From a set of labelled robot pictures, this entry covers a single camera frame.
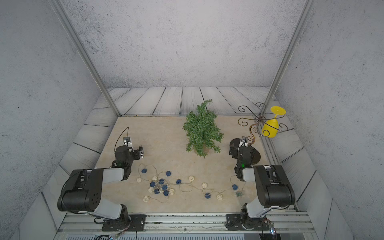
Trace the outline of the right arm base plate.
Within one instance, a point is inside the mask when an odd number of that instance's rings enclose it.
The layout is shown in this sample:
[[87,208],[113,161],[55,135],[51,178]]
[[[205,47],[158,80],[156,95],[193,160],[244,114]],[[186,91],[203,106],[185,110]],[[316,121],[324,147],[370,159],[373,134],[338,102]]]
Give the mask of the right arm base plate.
[[226,214],[225,227],[229,231],[267,231],[270,228],[265,218],[252,219],[241,214]]

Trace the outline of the string light with rattan balls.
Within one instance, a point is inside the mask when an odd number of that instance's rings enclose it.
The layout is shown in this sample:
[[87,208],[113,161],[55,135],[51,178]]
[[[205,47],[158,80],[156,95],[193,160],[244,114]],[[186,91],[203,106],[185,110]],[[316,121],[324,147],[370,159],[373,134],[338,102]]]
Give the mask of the string light with rattan balls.
[[[155,175],[152,176],[150,179],[146,179],[143,177],[144,174],[148,173],[149,167],[152,167],[155,169]],[[145,195],[143,197],[143,202],[148,203],[151,200],[155,200],[161,204],[164,204],[166,201],[161,201],[159,199],[156,199],[153,197],[153,195],[157,196],[164,196],[168,200],[170,196],[173,196],[176,194],[176,187],[179,188],[179,191],[182,193],[190,193],[193,190],[200,191],[204,198],[207,200],[212,199],[213,197],[216,197],[218,201],[222,201],[224,199],[223,194],[225,192],[234,192],[237,197],[243,196],[243,191],[245,189],[246,184],[243,184],[240,186],[239,184],[235,183],[233,181],[234,176],[230,177],[230,183],[231,187],[229,189],[224,189],[221,191],[216,191],[214,188],[210,188],[208,183],[201,183],[200,187],[197,187],[194,185],[195,177],[194,176],[188,176],[188,180],[184,182],[181,179],[176,179],[174,182],[168,181],[166,178],[163,178],[162,175],[165,175],[166,177],[170,177],[172,175],[171,171],[163,171],[159,172],[154,165],[150,164],[140,164],[138,167],[138,174],[139,176],[136,179],[137,183],[143,183],[148,182],[149,188],[148,188],[148,195]]]

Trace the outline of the small green christmas tree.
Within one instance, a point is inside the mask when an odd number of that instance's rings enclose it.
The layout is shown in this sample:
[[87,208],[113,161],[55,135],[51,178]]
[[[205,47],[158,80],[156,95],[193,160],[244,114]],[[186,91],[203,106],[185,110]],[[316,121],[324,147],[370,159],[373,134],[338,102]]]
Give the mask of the small green christmas tree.
[[217,115],[207,109],[207,105],[213,100],[205,100],[199,104],[196,111],[191,111],[186,116],[183,130],[187,133],[188,144],[187,152],[194,151],[200,157],[206,157],[207,150],[212,149],[215,153],[220,153],[221,148],[216,145],[223,140],[224,134],[217,127],[215,120]]

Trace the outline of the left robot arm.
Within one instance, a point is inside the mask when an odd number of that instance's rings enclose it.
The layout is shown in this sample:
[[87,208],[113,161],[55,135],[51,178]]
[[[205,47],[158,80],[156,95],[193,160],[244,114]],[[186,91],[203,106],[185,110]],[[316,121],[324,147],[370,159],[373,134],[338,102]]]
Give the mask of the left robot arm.
[[64,183],[58,199],[58,210],[73,214],[90,214],[107,223],[128,225],[127,207],[102,197],[103,185],[125,181],[132,172],[134,161],[144,157],[144,149],[134,150],[120,146],[115,150],[115,160],[110,168],[81,169],[72,171]]

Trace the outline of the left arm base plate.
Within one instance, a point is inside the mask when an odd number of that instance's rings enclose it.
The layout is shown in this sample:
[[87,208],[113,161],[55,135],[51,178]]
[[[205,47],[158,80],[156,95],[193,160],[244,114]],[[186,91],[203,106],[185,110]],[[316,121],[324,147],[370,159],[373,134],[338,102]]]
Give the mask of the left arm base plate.
[[144,230],[147,215],[126,215],[117,220],[106,220],[102,226],[102,232],[142,232]]

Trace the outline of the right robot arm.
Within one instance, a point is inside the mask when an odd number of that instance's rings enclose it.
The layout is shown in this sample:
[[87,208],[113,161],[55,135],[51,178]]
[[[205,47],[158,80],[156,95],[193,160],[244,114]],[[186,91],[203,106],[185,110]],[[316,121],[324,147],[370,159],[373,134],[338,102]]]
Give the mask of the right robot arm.
[[240,220],[246,230],[263,227],[269,221],[266,214],[271,210],[284,210],[293,205],[296,196],[281,165],[259,165],[260,152],[248,143],[248,138],[236,138],[230,142],[229,155],[236,159],[236,177],[241,182],[256,184],[257,198],[245,203]]

